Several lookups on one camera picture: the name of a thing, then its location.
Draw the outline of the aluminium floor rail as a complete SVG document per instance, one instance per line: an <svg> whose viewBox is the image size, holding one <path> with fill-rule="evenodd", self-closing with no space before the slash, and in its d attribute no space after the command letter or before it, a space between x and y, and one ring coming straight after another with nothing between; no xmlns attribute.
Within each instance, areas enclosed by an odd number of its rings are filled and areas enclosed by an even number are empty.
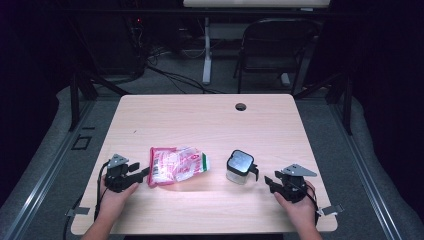
<svg viewBox="0 0 424 240"><path fill-rule="evenodd" d="M12 193L0 208L0 240L21 240L65 163L65 155L77 139L95 101L80 109L80 120L72 131L70 107L60 104L52 126Z"/></svg>
<svg viewBox="0 0 424 240"><path fill-rule="evenodd" d="M341 132L348 148L353 156L353 165L357 175L370 201L373 211L381 225L381 228L387 240L404 240L393 217L383 199L377 185L366 165L365 159L359 149L354 136L349 135L342 123L342 113L337 106L329 105L329 109L333 119L336 121L339 131Z"/></svg>

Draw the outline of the black metal frame stand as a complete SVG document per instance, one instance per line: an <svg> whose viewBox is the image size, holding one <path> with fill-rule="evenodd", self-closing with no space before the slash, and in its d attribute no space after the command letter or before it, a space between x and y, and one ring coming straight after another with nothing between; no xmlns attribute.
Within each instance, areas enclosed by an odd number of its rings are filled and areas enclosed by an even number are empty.
<svg viewBox="0 0 424 240"><path fill-rule="evenodd" d="M94 84L100 84L112 92L124 96L129 92L121 89L115 84L107 81L103 77L89 71L77 70L70 79L70 100L71 100L71 124L70 131L73 131L80 121L79 94L87 100L94 101L98 98L98 92Z"/></svg>
<svg viewBox="0 0 424 240"><path fill-rule="evenodd" d="M328 104L337 104L340 98L343 98L342 108L342 125L348 135L352 134L351 130L351 108L353 99L353 82L347 73L336 73L328 77L327 79L312 85L306 90L294 95L296 100L305 98L312 93L318 91L322 87L329 85L330 89L325 96L325 100Z"/></svg>

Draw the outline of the grey metal bracket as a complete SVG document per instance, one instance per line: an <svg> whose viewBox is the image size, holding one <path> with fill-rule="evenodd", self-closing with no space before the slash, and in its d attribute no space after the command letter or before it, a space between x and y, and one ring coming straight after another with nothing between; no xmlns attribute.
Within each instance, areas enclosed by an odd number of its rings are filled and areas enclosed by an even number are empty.
<svg viewBox="0 0 424 240"><path fill-rule="evenodd" d="M90 209L86 207L75 207L71 208L67 211L67 217L75 217L76 215L87 215Z"/></svg>
<svg viewBox="0 0 424 240"><path fill-rule="evenodd" d="M320 208L319 213L324 216L328 215L338 215L339 213L343 212L344 208L341 204L338 205L331 205L325 208Z"/></svg>

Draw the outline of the clear jar with black lid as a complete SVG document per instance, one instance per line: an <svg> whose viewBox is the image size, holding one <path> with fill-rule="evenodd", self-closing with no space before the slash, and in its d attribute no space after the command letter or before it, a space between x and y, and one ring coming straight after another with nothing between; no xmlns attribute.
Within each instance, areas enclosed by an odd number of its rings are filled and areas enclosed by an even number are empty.
<svg viewBox="0 0 424 240"><path fill-rule="evenodd" d="M254 163L254 157L244 151L234 150L227 160L226 167L227 179L236 184L244 185L249 173L255 175L255 180L259 179L259 169Z"/></svg>

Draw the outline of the red and white plastic bag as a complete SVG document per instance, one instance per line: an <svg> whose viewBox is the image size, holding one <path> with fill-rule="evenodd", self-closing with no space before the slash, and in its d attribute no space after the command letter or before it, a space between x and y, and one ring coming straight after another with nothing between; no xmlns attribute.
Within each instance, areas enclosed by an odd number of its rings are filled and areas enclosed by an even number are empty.
<svg viewBox="0 0 424 240"><path fill-rule="evenodd" d="M194 147L152 147L150 149L151 188L185 181L210 169L207 155Z"/></svg>

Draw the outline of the dark computer tower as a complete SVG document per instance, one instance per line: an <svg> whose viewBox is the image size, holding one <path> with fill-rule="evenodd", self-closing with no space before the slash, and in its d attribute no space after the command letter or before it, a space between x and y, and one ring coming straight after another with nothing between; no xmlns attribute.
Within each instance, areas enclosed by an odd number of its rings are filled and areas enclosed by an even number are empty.
<svg viewBox="0 0 424 240"><path fill-rule="evenodd" d="M122 16L82 15L79 25L98 71L104 75L141 75L142 60Z"/></svg>

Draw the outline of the black folding chair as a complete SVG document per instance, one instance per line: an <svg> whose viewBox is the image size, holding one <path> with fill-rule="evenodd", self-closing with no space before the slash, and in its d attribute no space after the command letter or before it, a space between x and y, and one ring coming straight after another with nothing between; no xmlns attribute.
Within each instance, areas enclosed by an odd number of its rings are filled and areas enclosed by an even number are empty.
<svg viewBox="0 0 424 240"><path fill-rule="evenodd" d="M238 92L244 73L294 73L293 95L306 48L318 34L318 24L307 19L266 18L250 24L243 33L233 74Z"/></svg>

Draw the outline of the black frame crossbar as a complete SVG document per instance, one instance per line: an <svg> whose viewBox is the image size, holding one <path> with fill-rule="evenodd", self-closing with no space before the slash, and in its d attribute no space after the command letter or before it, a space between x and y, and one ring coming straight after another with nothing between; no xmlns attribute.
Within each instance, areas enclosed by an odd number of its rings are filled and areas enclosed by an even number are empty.
<svg viewBox="0 0 424 240"><path fill-rule="evenodd" d="M118 14L118 15L147 15L159 17L171 16L280 16L280 17L306 17L325 18L330 17L328 12L306 12L306 11L279 11L279 10L241 10L241 9L149 9L149 10L106 10L106 9L59 9L59 12L66 14Z"/></svg>

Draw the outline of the person's right hand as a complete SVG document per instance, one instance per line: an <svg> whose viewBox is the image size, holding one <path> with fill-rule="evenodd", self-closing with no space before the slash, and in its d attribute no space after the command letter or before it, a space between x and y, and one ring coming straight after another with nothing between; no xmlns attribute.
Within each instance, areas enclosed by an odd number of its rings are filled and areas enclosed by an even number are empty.
<svg viewBox="0 0 424 240"><path fill-rule="evenodd" d="M305 197L297 203L287 201L278 192L274 193L277 202L285 209L291 223L298 233L311 233L316 229L315 223L315 204L309 197Z"/></svg>

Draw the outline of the person's left hand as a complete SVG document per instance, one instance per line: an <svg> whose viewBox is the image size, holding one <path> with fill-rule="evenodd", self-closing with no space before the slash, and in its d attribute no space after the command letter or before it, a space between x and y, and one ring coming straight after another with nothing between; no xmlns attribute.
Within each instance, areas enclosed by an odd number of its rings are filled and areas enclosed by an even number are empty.
<svg viewBox="0 0 424 240"><path fill-rule="evenodd" d="M134 183L126 190L116 193L106 187L105 177L102 177L100 186L101 201L98 219L116 220L120 216L127 200L133 193L136 192L138 187L139 184Z"/></svg>

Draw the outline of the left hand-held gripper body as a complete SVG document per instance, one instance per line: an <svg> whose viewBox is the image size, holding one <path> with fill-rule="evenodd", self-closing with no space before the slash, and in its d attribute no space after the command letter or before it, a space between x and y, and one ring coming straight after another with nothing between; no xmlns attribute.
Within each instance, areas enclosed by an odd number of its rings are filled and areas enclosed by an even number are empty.
<svg viewBox="0 0 424 240"><path fill-rule="evenodd" d="M120 193L134 183L142 183L141 174L129 172L129 160L119 154L114 154L107 164L105 185L113 192Z"/></svg>

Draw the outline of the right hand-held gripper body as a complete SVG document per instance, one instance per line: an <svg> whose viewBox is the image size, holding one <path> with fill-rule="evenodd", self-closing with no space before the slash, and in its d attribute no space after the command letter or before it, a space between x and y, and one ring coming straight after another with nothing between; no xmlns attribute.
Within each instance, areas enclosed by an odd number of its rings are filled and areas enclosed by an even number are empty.
<svg viewBox="0 0 424 240"><path fill-rule="evenodd" d="M316 177L317 174L298 164L292 164L282 170L284 174L281 181L282 191L280 194L289 202L297 203L307 195L305 177Z"/></svg>

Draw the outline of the white desk leg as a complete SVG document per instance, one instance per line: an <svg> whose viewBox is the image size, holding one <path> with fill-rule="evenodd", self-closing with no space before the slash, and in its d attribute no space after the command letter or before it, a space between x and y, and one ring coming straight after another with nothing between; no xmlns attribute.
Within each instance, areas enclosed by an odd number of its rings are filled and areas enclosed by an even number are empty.
<svg viewBox="0 0 424 240"><path fill-rule="evenodd" d="M204 21L204 42L205 42L205 58L204 58L204 67L203 67L203 78L202 83L209 85L211 83L211 68L212 68L212 59L211 59L211 41L210 41L210 23L209 18L206 17Z"/></svg>

